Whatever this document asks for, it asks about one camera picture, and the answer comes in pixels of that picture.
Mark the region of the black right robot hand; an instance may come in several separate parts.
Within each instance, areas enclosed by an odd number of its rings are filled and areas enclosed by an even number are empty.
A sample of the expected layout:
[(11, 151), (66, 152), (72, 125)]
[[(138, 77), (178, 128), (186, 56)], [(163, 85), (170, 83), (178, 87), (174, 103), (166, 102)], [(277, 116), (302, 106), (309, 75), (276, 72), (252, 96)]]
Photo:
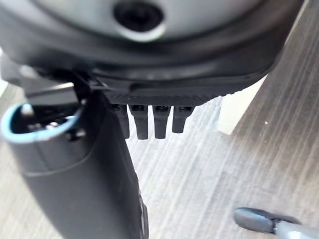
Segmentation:
[(276, 64), (301, 0), (3, 0), (1, 78), (26, 102), (0, 130), (64, 239), (146, 239), (129, 119), (164, 139)]

